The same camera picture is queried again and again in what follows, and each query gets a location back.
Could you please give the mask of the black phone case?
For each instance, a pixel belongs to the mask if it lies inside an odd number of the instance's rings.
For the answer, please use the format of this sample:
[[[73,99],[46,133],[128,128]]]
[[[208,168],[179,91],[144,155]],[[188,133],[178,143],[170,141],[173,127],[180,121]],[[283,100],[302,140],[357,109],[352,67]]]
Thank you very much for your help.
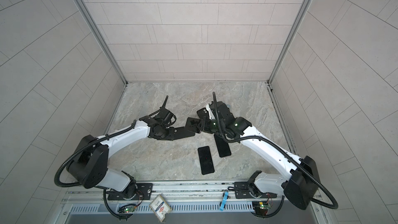
[[[204,122],[205,121],[203,119],[188,117],[185,124],[185,129],[199,134],[204,130]]]
[[[212,112],[209,111],[207,108],[202,108],[200,110],[197,111],[197,115],[199,116],[200,119],[213,119],[213,115]]]

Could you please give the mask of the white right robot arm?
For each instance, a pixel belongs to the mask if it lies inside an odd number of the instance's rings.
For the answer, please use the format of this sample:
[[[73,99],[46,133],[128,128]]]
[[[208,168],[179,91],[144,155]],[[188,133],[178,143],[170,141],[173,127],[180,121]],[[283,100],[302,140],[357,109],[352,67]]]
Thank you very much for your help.
[[[217,103],[217,109],[214,103],[210,103],[198,110],[197,114],[202,120],[200,130],[203,132],[219,134],[219,130],[222,130],[229,140],[249,136],[265,138],[251,122],[243,117],[234,117],[222,101]],[[256,152],[280,174],[276,177],[275,175],[268,176],[264,172],[254,173],[248,181],[252,184],[250,187],[252,195],[268,192],[282,194],[297,208],[307,209],[319,187],[277,150],[280,148],[279,145],[273,147],[274,142],[269,144],[258,139],[247,139],[240,143]]]

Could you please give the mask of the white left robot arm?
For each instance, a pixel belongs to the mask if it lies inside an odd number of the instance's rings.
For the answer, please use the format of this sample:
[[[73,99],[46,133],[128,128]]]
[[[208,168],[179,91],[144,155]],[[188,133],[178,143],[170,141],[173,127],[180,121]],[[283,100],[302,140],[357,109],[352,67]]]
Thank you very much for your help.
[[[135,179],[125,172],[108,168],[109,158],[142,139],[174,141],[195,136],[185,127],[174,128],[175,121],[175,115],[162,108],[115,133],[98,138],[88,135],[81,140],[77,154],[66,164],[66,170],[86,189],[100,187],[132,194],[136,188]]]

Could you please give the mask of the black phone right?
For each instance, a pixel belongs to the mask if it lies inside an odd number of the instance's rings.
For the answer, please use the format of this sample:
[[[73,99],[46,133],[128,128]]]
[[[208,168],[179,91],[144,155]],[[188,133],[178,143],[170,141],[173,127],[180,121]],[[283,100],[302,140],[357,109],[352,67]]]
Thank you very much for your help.
[[[216,142],[219,157],[224,158],[232,154],[229,143],[225,142],[222,137],[214,134],[214,139]]]

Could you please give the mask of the black phone middle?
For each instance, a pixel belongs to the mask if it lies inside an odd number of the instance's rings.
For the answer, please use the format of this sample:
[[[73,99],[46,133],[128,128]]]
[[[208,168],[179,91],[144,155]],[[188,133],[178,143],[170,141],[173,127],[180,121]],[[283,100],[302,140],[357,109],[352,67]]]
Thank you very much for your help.
[[[215,172],[214,164],[209,146],[198,148],[199,161],[202,175],[207,175]]]

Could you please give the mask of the white label card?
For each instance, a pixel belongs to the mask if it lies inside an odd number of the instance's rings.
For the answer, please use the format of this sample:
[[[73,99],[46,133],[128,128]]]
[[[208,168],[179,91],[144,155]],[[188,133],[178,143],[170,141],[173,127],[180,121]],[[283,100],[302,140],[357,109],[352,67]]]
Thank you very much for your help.
[[[166,215],[172,212],[172,208],[165,201],[162,195],[157,195],[154,200],[151,201],[149,207],[161,223],[164,222]]]

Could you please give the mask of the right circuit board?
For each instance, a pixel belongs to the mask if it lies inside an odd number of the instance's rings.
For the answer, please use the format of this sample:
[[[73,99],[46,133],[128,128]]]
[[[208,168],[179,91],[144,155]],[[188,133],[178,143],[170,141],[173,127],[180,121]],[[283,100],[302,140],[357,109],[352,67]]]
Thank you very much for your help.
[[[256,217],[265,218],[269,209],[272,206],[268,202],[252,202],[253,215]]]

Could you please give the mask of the circuit board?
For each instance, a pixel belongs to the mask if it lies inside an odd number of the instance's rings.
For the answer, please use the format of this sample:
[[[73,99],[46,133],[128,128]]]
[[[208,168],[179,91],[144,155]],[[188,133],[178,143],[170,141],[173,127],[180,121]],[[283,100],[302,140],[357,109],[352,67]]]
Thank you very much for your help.
[[[272,206],[268,202],[252,202],[253,215],[256,217],[265,218],[269,209]]]
[[[127,204],[119,207],[118,214],[133,214],[137,208],[136,204]]]

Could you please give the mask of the left circuit board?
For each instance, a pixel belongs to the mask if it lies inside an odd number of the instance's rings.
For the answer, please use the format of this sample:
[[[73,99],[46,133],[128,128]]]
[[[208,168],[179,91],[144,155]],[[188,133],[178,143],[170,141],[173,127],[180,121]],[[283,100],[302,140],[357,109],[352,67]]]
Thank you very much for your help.
[[[119,207],[118,214],[133,214],[137,208],[136,204],[127,204]]]

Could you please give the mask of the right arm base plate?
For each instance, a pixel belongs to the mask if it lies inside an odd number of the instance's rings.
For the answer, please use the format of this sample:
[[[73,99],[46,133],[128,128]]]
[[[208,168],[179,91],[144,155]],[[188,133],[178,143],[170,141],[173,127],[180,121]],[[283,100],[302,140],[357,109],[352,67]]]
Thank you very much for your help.
[[[261,192],[254,183],[248,183],[244,181],[236,181],[232,187],[229,187],[229,191],[235,193],[236,199],[275,199],[278,197],[277,194]]]

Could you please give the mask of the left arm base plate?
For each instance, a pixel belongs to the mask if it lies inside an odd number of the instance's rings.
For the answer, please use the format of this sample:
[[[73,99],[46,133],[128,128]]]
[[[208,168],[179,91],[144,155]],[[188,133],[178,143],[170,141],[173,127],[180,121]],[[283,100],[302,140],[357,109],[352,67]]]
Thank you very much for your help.
[[[152,189],[152,183],[135,183],[133,185],[129,185],[122,192],[111,189],[107,192],[107,199],[114,201],[149,200],[151,197]]]

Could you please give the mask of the aluminium front rail frame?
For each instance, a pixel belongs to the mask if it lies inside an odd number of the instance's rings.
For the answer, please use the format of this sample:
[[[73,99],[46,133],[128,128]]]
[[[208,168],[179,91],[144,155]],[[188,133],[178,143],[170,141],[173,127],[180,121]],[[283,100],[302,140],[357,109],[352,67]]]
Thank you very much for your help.
[[[136,204],[133,214],[127,214],[129,224],[158,224],[160,221],[149,204],[157,195],[162,195],[172,208],[166,215],[165,224],[328,224],[330,218],[324,207],[311,204],[306,210],[292,205],[281,195],[275,199],[236,199],[229,191],[236,181],[244,180],[199,180],[199,181],[140,181],[152,183],[149,200],[114,201],[99,188],[68,188],[50,219],[52,224],[116,224],[118,209],[127,204]],[[220,211],[223,193],[229,198],[224,211]],[[272,207],[265,218],[252,213],[252,202],[268,202]]]

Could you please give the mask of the aluminium corner rail left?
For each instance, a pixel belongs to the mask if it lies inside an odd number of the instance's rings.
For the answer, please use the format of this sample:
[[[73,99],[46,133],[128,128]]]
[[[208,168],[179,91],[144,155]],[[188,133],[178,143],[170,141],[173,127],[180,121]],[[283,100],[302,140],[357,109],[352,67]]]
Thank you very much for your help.
[[[93,17],[89,13],[89,9],[86,6],[85,2],[83,0],[73,0],[73,1],[74,1],[75,5],[77,6],[78,10],[80,11],[80,13],[82,14],[84,21],[90,28],[94,38],[98,42],[98,44],[101,47],[102,51],[104,52],[105,56],[109,59],[112,66],[115,68],[115,70],[116,70],[117,74],[119,75],[119,77],[121,78],[122,82],[125,85],[127,85],[128,81],[126,80],[120,66],[117,64],[117,61],[116,61],[115,57],[113,56],[111,50],[109,49],[109,46],[106,44],[106,41],[105,41],[103,35],[101,34],[97,24],[95,23]]]

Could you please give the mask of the aluminium corner rail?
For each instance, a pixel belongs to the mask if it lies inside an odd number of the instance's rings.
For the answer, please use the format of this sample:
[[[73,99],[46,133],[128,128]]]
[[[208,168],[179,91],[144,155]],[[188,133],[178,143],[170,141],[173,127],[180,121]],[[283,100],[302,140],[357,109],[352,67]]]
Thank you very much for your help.
[[[73,0],[73,1],[74,1],[75,5],[77,6],[78,10],[80,11],[80,13],[82,14],[84,21],[90,28],[94,38],[98,42],[98,44],[101,47],[102,51],[104,52],[105,56],[109,59],[112,66],[115,68],[115,70],[116,70],[117,74],[119,75],[119,77],[121,78],[122,82],[125,85],[127,85],[128,81],[126,80],[120,66],[117,64],[117,61],[116,61],[115,57],[113,56],[111,50],[109,49],[109,46],[106,44],[106,41],[105,41],[103,35],[101,34],[97,24],[95,23],[93,17],[89,13],[89,9],[86,6],[85,2],[83,0]]]
[[[291,46],[291,44],[292,44],[292,42],[294,40],[295,35],[298,32],[298,29],[299,29],[299,27],[300,27],[300,25],[301,25],[301,23],[302,23],[302,21],[303,21],[303,19],[305,17],[305,14],[307,13],[307,11],[309,9],[309,6],[310,6],[311,2],[312,2],[312,0],[303,0],[303,3],[302,3],[302,5],[301,5],[301,7],[300,7],[300,9],[299,9],[299,11],[297,13],[297,16],[296,16],[296,18],[294,20],[292,28],[291,28],[291,30],[290,30],[290,32],[288,34],[288,37],[287,37],[287,39],[285,41],[285,44],[283,45],[281,53],[280,53],[280,55],[279,55],[279,57],[278,57],[278,59],[276,61],[275,67],[274,67],[274,69],[273,69],[273,71],[271,73],[271,76],[270,76],[269,80],[268,80],[268,84],[269,85],[271,85],[273,83],[273,81],[275,80],[275,77],[276,77],[276,75],[278,73],[278,70],[279,70],[279,68],[282,65],[282,62],[283,62],[283,60],[284,60],[284,58],[285,58],[285,56],[286,56],[286,54],[287,54],[287,52],[289,50],[289,47]]]

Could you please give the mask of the aluminium corner rail right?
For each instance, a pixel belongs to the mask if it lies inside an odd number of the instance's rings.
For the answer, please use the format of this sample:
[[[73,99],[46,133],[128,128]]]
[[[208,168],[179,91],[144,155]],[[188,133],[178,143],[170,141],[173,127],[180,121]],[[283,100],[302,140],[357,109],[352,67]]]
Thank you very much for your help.
[[[287,39],[285,41],[285,44],[283,45],[281,53],[280,53],[280,55],[279,55],[279,57],[278,57],[278,59],[276,61],[275,67],[274,67],[274,69],[273,69],[273,71],[271,73],[271,76],[270,76],[269,80],[268,80],[268,84],[269,85],[271,85],[273,83],[273,81],[275,80],[275,77],[276,77],[276,75],[278,73],[278,70],[279,70],[279,68],[282,65],[282,62],[283,62],[283,60],[284,60],[284,58],[285,58],[285,56],[286,56],[286,54],[287,54],[287,52],[289,50],[289,47],[291,46],[291,44],[292,44],[292,42],[294,40],[295,35],[298,32],[298,29],[299,29],[299,27],[300,27],[300,25],[301,25],[301,23],[302,23],[302,21],[303,21],[303,19],[305,17],[305,14],[307,13],[307,11],[309,9],[309,6],[310,6],[311,2],[312,2],[312,0],[303,0],[303,3],[302,3],[302,5],[301,5],[301,7],[300,7],[300,9],[299,9],[299,11],[297,13],[297,16],[296,16],[296,18],[294,20],[292,28],[291,28],[291,30],[290,30],[290,32],[288,34],[288,37],[287,37]]]

